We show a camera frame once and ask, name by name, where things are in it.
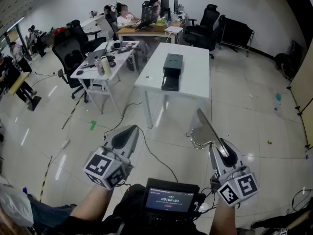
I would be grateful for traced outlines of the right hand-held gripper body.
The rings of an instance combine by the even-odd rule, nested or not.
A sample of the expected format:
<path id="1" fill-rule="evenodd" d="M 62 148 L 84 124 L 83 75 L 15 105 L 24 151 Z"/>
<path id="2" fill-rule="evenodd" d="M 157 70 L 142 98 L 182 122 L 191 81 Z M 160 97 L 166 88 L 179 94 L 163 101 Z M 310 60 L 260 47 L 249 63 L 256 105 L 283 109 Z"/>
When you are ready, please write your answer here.
<path id="1" fill-rule="evenodd" d="M 221 139 L 229 153 L 222 156 L 215 144 L 210 144 L 209 153 L 214 169 L 210 179 L 213 192 L 229 206 L 233 207 L 259 192 L 255 174 L 245 164 L 241 152 L 229 141 Z"/>

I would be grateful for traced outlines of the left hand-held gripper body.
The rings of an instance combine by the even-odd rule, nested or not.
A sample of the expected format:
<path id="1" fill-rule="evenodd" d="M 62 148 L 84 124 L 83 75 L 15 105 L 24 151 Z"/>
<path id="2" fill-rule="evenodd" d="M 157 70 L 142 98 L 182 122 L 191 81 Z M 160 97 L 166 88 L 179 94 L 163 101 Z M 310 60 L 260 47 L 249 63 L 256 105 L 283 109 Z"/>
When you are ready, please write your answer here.
<path id="1" fill-rule="evenodd" d="M 128 125 L 109 132 L 102 145 L 98 146 L 83 167 L 88 178 L 108 190 L 126 180 L 134 166 L 130 156 L 134 153 L 139 137 L 139 128 Z"/>

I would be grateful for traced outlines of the dark green drawer box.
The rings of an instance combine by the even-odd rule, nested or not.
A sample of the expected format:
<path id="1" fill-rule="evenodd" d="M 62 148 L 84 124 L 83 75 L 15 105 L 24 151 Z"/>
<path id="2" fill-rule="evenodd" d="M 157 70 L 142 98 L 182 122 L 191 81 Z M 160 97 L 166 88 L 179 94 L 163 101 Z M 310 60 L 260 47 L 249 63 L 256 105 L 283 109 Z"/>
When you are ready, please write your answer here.
<path id="1" fill-rule="evenodd" d="M 168 53 L 163 66 L 163 91 L 179 91 L 183 55 Z"/>

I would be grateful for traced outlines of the person's left forearm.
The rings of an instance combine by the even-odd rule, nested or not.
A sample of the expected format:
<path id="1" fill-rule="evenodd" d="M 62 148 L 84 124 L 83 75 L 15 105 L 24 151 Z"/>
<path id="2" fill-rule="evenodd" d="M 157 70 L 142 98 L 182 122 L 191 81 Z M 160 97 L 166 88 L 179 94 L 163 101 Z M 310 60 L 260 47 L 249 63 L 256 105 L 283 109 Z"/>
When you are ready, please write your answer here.
<path id="1" fill-rule="evenodd" d="M 101 221 L 109 206 L 113 190 L 95 184 L 81 204 L 76 206 L 70 216 L 85 221 Z"/>

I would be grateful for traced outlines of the person's right forearm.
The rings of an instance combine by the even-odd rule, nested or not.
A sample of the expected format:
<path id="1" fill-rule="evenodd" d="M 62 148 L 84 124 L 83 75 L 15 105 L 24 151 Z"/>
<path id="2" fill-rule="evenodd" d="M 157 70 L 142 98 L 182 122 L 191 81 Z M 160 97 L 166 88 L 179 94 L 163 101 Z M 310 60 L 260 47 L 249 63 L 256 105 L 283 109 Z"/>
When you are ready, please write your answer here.
<path id="1" fill-rule="evenodd" d="M 219 197 L 209 235 L 237 235 L 235 208 Z"/>

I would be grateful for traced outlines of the person's black clothing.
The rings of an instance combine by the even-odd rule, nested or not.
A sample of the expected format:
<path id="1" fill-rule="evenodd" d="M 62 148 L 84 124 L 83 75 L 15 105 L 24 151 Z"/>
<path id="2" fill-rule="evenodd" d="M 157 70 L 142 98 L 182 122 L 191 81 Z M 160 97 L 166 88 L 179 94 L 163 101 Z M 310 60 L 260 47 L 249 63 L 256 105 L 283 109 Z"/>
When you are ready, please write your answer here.
<path id="1" fill-rule="evenodd" d="M 149 225 L 140 219 L 140 208 L 145 187 L 135 184 L 124 193 L 113 213 L 101 221 L 85 221 L 69 216 L 64 222 L 49 230 L 47 235 L 207 235 L 197 230 L 195 224 L 165 228 Z"/>

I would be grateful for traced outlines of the yellow-black floor tape strip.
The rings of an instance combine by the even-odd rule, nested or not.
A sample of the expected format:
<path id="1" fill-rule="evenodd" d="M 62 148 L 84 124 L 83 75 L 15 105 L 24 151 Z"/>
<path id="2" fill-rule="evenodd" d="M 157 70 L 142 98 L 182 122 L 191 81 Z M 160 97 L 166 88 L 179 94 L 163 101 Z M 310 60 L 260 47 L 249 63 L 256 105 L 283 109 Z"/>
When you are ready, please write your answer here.
<path id="1" fill-rule="evenodd" d="M 46 183 L 47 174 L 48 174 L 48 171 L 49 171 L 51 162 L 52 162 L 52 157 L 53 157 L 53 156 L 51 155 L 50 160 L 49 160 L 49 163 L 48 163 L 48 165 L 47 165 L 47 169 L 46 169 L 45 175 L 44 175 L 44 180 L 43 180 L 42 187 L 41 187 L 39 202 L 42 202 L 44 187 L 45 187 L 45 183 Z"/>
<path id="2" fill-rule="evenodd" d="M 72 115 L 74 114 L 74 112 L 75 112 L 75 110 L 76 110 L 78 104 L 80 103 L 81 99 L 83 98 L 83 96 L 84 96 L 84 94 L 82 94 L 82 95 L 80 96 L 80 98 L 78 99 L 78 101 L 76 102 L 76 104 L 75 104 L 73 110 L 71 111 L 69 117 L 66 119 L 64 125 L 62 126 L 62 130 L 66 127 L 67 123 L 68 123 L 69 120 L 71 119 Z"/>

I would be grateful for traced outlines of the black chest-mounted screen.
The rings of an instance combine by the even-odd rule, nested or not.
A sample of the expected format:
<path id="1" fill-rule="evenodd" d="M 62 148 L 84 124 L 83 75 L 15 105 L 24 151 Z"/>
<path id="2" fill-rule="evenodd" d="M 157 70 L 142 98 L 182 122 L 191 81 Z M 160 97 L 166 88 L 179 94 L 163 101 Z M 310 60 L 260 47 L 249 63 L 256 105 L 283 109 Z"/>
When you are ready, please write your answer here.
<path id="1" fill-rule="evenodd" d="M 140 211 L 163 218 L 190 219 L 204 200 L 205 194 L 200 193 L 197 185 L 149 178 Z"/>

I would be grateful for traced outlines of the blue denim garment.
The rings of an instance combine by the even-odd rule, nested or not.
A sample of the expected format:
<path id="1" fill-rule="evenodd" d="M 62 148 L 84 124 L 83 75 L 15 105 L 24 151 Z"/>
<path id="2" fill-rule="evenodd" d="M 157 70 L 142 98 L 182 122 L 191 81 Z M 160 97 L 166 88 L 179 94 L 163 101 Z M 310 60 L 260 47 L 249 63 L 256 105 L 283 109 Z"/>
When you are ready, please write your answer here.
<path id="1" fill-rule="evenodd" d="M 77 206 L 76 204 L 63 205 L 59 207 L 51 207 L 38 201 L 33 195 L 27 195 L 34 220 L 34 228 L 40 230 L 54 228 L 64 222 Z"/>

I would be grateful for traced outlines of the clear plastic bottle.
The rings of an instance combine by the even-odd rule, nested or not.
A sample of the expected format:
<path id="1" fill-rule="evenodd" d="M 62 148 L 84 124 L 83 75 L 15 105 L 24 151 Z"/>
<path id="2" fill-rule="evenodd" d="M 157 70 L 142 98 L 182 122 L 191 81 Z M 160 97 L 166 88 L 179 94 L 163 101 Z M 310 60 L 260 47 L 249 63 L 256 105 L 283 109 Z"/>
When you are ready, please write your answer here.
<path id="1" fill-rule="evenodd" d="M 94 65 L 97 68 L 97 71 L 98 71 L 99 75 L 104 75 L 105 74 L 105 71 L 104 71 L 103 66 L 102 66 L 102 62 L 101 62 L 101 60 L 100 60 L 100 58 L 98 56 L 94 57 Z"/>

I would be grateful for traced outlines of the cream thermos bottle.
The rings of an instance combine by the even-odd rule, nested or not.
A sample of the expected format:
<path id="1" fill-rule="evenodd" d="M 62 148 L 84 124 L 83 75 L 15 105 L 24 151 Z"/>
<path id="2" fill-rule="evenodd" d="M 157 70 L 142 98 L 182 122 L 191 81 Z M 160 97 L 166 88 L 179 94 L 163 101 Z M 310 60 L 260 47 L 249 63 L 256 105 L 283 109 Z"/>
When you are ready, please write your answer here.
<path id="1" fill-rule="evenodd" d="M 101 57 L 101 63 L 102 63 L 102 68 L 104 70 L 105 76 L 110 78 L 110 76 L 112 75 L 112 71 L 111 71 L 110 63 L 106 56 Z"/>

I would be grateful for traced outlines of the white plastic bag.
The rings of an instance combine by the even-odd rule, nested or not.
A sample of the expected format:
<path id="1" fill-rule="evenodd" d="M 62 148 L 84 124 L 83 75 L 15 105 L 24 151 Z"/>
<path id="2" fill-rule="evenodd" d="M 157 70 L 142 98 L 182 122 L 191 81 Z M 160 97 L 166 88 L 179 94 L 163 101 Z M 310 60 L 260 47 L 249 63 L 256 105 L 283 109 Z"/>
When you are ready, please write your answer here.
<path id="1" fill-rule="evenodd" d="M 23 191 L 0 184 L 0 206 L 15 224 L 24 227 L 34 224 L 31 204 Z"/>

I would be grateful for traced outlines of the white cluttered desk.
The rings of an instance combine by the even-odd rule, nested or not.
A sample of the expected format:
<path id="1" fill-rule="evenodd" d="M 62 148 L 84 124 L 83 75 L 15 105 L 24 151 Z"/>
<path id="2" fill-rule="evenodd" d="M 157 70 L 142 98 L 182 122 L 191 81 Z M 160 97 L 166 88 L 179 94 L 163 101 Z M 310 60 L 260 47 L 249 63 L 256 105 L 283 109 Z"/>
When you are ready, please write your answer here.
<path id="1" fill-rule="evenodd" d="M 114 61 L 116 62 L 116 66 L 111 68 L 112 75 L 110 76 L 110 78 L 106 77 L 105 75 L 99 75 L 96 67 L 83 69 L 81 68 L 81 66 L 79 66 L 76 69 L 76 71 L 70 76 L 71 78 L 76 78 L 80 81 L 89 99 L 92 100 L 92 102 L 96 105 L 96 107 L 101 113 L 103 113 L 103 107 L 97 105 L 96 101 L 92 97 L 93 94 L 102 94 L 102 95 L 109 96 L 114 106 L 116 107 L 117 112 L 119 114 L 122 114 L 112 95 L 109 83 L 116 78 L 120 80 L 119 72 L 122 66 L 126 63 L 128 58 L 132 58 L 134 70 L 136 72 L 138 71 L 136 67 L 136 61 L 134 59 L 134 51 L 137 48 L 139 41 L 131 41 L 130 44 L 133 45 L 133 50 L 122 53 L 122 54 L 118 54 L 118 53 L 115 54 Z M 83 70 L 84 73 L 82 75 L 76 75 L 77 71 L 79 70 Z"/>

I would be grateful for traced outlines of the grey laptop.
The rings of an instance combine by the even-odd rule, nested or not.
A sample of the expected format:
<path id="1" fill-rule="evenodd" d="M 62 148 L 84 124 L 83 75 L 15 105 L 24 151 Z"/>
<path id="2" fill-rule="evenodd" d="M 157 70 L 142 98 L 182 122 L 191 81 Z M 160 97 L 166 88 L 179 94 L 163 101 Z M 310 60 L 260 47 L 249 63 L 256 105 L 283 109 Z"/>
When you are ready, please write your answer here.
<path id="1" fill-rule="evenodd" d="M 96 59 L 100 59 L 102 56 L 105 55 L 107 46 L 108 46 L 108 42 L 105 42 L 104 48 L 99 49 L 97 51 L 90 52 L 87 58 L 85 59 L 85 61 L 81 64 L 81 68 L 85 69 L 85 68 L 90 68 L 90 67 L 95 66 L 94 61 Z"/>

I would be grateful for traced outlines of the black mesh office chair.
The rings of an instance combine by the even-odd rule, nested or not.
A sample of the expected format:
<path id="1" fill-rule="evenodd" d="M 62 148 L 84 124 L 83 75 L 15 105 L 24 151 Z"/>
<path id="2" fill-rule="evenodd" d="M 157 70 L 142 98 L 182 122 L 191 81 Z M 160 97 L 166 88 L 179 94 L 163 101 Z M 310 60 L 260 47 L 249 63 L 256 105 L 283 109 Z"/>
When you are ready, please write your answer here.
<path id="1" fill-rule="evenodd" d="M 102 43 L 107 41 L 106 37 L 98 38 L 97 32 L 95 33 L 95 39 L 89 40 L 87 34 L 83 31 L 79 20 L 73 20 L 67 23 L 67 27 L 79 42 L 81 51 L 84 54 L 95 51 Z"/>
<path id="2" fill-rule="evenodd" d="M 61 62 L 63 68 L 59 69 L 57 75 L 62 78 L 71 89 L 77 88 L 71 98 L 75 99 L 75 94 L 80 90 L 85 90 L 80 81 L 70 76 L 85 60 L 86 56 L 81 52 L 80 44 L 74 37 L 58 34 L 54 38 L 53 53 Z"/>

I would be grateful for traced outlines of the small wooden standing table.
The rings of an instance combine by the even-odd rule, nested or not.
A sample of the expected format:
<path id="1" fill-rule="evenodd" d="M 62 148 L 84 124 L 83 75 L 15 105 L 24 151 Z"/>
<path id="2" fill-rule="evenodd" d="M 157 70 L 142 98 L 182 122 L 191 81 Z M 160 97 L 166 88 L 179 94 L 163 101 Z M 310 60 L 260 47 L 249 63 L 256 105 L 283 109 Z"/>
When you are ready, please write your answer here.
<path id="1" fill-rule="evenodd" d="M 36 94 L 31 94 L 25 88 L 23 83 L 25 82 L 26 78 L 30 75 L 30 72 L 22 72 L 20 76 L 16 79 L 15 83 L 9 88 L 8 93 L 10 95 L 14 95 L 18 89 L 22 91 L 22 93 L 28 98 L 29 104 L 28 109 L 30 111 L 34 111 L 41 101 L 41 97 L 37 96 Z"/>

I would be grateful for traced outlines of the white work table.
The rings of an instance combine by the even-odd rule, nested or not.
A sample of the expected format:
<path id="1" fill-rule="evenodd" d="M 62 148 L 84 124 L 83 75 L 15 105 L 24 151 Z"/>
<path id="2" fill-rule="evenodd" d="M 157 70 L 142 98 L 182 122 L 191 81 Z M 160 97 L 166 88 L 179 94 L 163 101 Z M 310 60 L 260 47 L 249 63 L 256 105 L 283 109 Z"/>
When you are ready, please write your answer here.
<path id="1" fill-rule="evenodd" d="M 161 84 L 163 80 L 163 65 L 167 54 L 183 55 L 182 74 L 179 80 L 179 91 L 163 91 Z M 210 100 L 210 56 L 207 49 L 191 47 L 178 44 L 160 43 L 153 55 L 145 65 L 135 82 L 138 88 L 144 119 L 147 128 L 153 129 L 152 115 L 148 100 L 148 93 L 157 93 L 167 96 L 183 97 L 196 102 L 193 116 L 190 119 L 186 136 L 189 137 L 193 128 L 199 124 L 196 110 Z"/>

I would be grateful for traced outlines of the wooden desk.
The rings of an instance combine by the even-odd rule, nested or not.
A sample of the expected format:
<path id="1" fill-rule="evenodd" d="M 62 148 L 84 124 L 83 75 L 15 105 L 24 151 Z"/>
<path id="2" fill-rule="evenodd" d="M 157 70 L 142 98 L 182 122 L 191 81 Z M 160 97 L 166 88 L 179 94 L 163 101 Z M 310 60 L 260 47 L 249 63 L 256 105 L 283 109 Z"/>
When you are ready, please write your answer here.
<path id="1" fill-rule="evenodd" d="M 182 27 L 182 24 L 180 22 L 174 22 L 170 26 L 177 26 L 177 27 Z M 166 38 L 166 42 L 176 44 L 177 41 L 179 40 L 178 35 L 180 34 L 175 34 L 175 33 L 169 33 L 169 32 L 154 32 L 153 27 L 145 27 L 143 29 L 135 30 L 135 28 L 122 28 L 120 29 L 116 34 L 119 38 L 120 41 L 123 41 L 123 37 L 125 36 L 138 36 L 138 37 L 143 37 L 143 36 L 149 36 L 149 37 L 163 37 Z"/>

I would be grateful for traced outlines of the white background desk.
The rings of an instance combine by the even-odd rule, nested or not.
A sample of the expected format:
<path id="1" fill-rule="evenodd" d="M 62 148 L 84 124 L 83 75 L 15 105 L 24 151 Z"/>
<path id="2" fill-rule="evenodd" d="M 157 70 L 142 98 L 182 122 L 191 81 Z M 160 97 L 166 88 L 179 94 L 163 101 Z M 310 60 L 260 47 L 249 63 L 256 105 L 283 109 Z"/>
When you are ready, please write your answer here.
<path id="1" fill-rule="evenodd" d="M 89 18 L 88 20 L 80 23 L 81 28 L 87 36 L 94 36 L 95 39 L 98 38 L 98 34 L 102 32 L 102 23 L 104 21 L 104 15 L 95 16 Z"/>

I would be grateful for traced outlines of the white closed laptop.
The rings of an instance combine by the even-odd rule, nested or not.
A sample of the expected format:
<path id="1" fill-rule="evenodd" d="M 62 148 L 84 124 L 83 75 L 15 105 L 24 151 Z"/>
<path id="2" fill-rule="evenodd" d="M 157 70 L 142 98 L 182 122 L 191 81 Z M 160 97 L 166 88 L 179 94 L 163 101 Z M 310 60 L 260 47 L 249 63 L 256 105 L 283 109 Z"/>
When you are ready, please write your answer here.
<path id="1" fill-rule="evenodd" d="M 182 27 L 177 27 L 177 26 L 170 26 L 170 27 L 166 28 L 164 31 L 165 32 L 169 32 L 169 33 L 178 34 L 181 31 L 183 31 L 183 28 Z"/>

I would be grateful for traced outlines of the black metal cart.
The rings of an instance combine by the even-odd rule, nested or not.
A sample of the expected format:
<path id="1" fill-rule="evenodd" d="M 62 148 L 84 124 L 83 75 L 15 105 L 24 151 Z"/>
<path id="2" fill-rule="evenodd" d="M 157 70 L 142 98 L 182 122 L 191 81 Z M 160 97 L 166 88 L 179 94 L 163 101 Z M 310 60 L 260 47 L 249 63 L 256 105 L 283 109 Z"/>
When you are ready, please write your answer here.
<path id="1" fill-rule="evenodd" d="M 236 47 L 246 51 L 246 57 L 249 56 L 249 50 L 254 38 L 254 30 L 247 24 L 229 19 L 223 19 L 223 29 L 220 38 L 220 47 L 226 45 L 229 47 Z"/>

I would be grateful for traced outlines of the sticker-covered laptop on stand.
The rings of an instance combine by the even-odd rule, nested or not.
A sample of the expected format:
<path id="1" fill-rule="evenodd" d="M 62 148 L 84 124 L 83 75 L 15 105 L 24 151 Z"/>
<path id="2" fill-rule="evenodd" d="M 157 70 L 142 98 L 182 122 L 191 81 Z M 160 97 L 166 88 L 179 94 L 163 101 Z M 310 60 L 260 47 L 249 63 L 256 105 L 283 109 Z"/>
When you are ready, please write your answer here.
<path id="1" fill-rule="evenodd" d="M 145 8 L 142 8 L 141 13 L 141 21 L 135 28 L 135 30 L 143 29 L 145 27 L 153 27 L 153 24 L 155 24 L 158 20 L 159 16 L 159 6 L 148 6 Z"/>

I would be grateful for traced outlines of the black high-back office chair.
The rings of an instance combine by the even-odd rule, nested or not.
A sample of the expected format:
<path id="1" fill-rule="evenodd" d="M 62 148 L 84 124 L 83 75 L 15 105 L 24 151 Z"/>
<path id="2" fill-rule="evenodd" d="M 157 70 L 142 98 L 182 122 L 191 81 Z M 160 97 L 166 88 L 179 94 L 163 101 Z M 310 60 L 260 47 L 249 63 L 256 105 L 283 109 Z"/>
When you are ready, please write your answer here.
<path id="1" fill-rule="evenodd" d="M 217 35 L 214 33 L 213 26 L 219 16 L 217 6 L 208 4 L 204 9 L 200 24 L 195 24 L 196 19 L 188 18 L 191 25 L 186 27 L 184 41 L 190 46 L 213 51 Z"/>

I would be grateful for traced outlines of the ceiling light strip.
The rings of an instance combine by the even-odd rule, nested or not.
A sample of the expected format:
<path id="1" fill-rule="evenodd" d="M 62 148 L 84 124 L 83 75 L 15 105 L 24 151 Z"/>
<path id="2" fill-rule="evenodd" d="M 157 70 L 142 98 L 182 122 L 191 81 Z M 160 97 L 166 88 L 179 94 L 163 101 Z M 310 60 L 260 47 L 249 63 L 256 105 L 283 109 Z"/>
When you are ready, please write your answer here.
<path id="1" fill-rule="evenodd" d="M 16 25 L 18 25 L 19 22 L 21 22 L 24 19 L 24 17 L 20 18 L 19 20 L 17 20 L 10 28 L 7 29 L 6 32 L 9 32 L 10 30 L 12 30 Z"/>

